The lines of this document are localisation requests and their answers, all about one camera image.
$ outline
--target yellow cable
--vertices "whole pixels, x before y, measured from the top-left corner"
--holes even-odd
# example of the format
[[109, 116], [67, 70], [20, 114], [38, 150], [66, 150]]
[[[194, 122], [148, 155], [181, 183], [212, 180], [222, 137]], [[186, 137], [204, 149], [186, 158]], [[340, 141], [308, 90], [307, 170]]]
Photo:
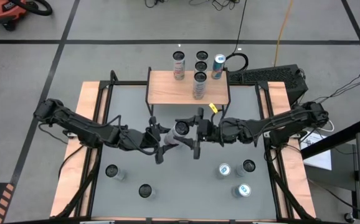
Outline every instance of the yellow cable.
[[278, 46], [280, 45], [280, 39], [282, 36], [282, 32], [284, 31], [285, 24], [287, 23], [288, 16], [289, 16], [291, 8], [292, 8], [292, 4], [293, 4], [293, 0], [290, 1], [290, 4], [287, 9], [287, 13], [285, 14], [284, 22], [282, 23], [282, 26], [281, 26], [280, 35], [278, 35], [277, 46], [275, 47], [274, 67], [277, 63]]

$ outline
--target vacuum hose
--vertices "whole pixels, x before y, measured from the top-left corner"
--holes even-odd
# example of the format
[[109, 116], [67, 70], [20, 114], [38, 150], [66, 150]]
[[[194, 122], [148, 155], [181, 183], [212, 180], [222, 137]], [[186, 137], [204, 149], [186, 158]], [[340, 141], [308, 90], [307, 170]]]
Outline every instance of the vacuum hose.
[[24, 4], [21, 2], [21, 0], [9, 0], [9, 1], [31, 13], [34, 13], [34, 14], [37, 14], [40, 16], [49, 16], [53, 13], [53, 9], [51, 8], [50, 4], [45, 0], [35, 0], [35, 1], [39, 2], [40, 4], [42, 4], [46, 8], [46, 10], [44, 10], [44, 11], [35, 9], [34, 7], [32, 7], [30, 5]]

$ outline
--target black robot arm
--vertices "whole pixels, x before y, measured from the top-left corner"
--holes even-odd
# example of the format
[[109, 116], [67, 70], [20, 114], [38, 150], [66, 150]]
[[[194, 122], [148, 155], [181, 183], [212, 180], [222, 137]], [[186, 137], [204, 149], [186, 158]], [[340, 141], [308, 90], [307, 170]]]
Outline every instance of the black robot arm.
[[321, 104], [307, 102], [293, 110], [262, 120], [242, 120], [237, 118], [221, 119], [216, 126], [211, 120], [203, 119], [204, 112], [199, 108], [198, 115], [190, 119], [177, 119], [190, 126], [197, 125], [197, 139], [175, 137], [194, 150], [194, 158], [199, 159], [201, 154], [200, 142], [218, 142], [221, 146], [225, 143], [232, 144], [237, 140], [244, 144], [253, 142], [257, 145], [258, 137], [269, 132], [270, 143], [279, 147], [289, 141], [289, 138], [302, 129], [322, 128], [328, 122], [328, 112]]
[[160, 134], [167, 133], [170, 129], [156, 124], [156, 118], [150, 117], [149, 127], [145, 133], [128, 129], [127, 125], [98, 124], [66, 108], [59, 100], [48, 99], [43, 101], [35, 110], [34, 117], [49, 125], [58, 124], [78, 136], [81, 144], [88, 147], [100, 147], [105, 144], [124, 151], [139, 150], [147, 155], [153, 155], [159, 148]]

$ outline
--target can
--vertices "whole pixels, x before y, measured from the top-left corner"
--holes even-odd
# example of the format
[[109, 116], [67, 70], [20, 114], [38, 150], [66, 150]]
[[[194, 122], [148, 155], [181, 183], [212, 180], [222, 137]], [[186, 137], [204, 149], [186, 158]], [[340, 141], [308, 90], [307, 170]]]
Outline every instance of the can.
[[230, 173], [231, 173], [231, 167], [226, 163], [220, 164], [220, 166], [216, 169], [216, 176], [218, 179], [223, 179], [225, 177], [228, 177]]
[[197, 55], [196, 55], [196, 62], [207, 62], [207, 58], [208, 58], [208, 54], [203, 51], [200, 50], [198, 51]]
[[203, 73], [206, 74], [206, 70], [207, 70], [207, 64], [205, 62], [197, 62], [197, 63], [195, 63], [194, 74], [196, 74], [198, 72], [203, 72]]
[[119, 169], [119, 167], [114, 164], [107, 166], [107, 168], [105, 169], [105, 174], [108, 177], [114, 178], [119, 181], [122, 181], [125, 178], [125, 171]]
[[243, 176], [247, 175], [249, 172], [253, 172], [255, 170], [255, 168], [256, 168], [256, 166], [255, 166], [254, 161], [247, 159], [242, 164], [237, 166], [237, 168], [235, 169], [235, 173], [238, 176], [243, 177]]
[[218, 54], [215, 56], [215, 60], [213, 61], [213, 68], [212, 68], [213, 79], [220, 79], [222, 77], [224, 62], [225, 62], [224, 55]]
[[182, 80], [184, 78], [184, 72], [186, 71], [186, 59], [185, 55], [181, 51], [173, 53], [173, 75], [176, 80]]
[[251, 189], [247, 184], [240, 184], [231, 189], [232, 195], [236, 198], [248, 197]]
[[206, 74], [204, 72], [197, 72], [194, 75], [194, 86], [192, 87], [192, 96], [196, 100], [200, 100], [205, 95], [206, 90]]
[[182, 144], [178, 140], [175, 140], [175, 136], [177, 137], [185, 137], [190, 131], [190, 127], [184, 121], [177, 122], [172, 129], [165, 135], [163, 142], [165, 144]]
[[147, 199], [154, 199], [156, 196], [155, 189], [153, 189], [149, 184], [141, 185], [138, 189], [138, 194], [140, 197]]

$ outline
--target yellow tag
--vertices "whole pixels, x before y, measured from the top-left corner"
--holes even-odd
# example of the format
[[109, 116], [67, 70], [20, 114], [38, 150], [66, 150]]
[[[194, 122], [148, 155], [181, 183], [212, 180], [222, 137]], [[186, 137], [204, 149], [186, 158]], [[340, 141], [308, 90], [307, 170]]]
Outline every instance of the yellow tag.
[[209, 107], [212, 109], [213, 113], [217, 113], [217, 108], [213, 103], [209, 103]]

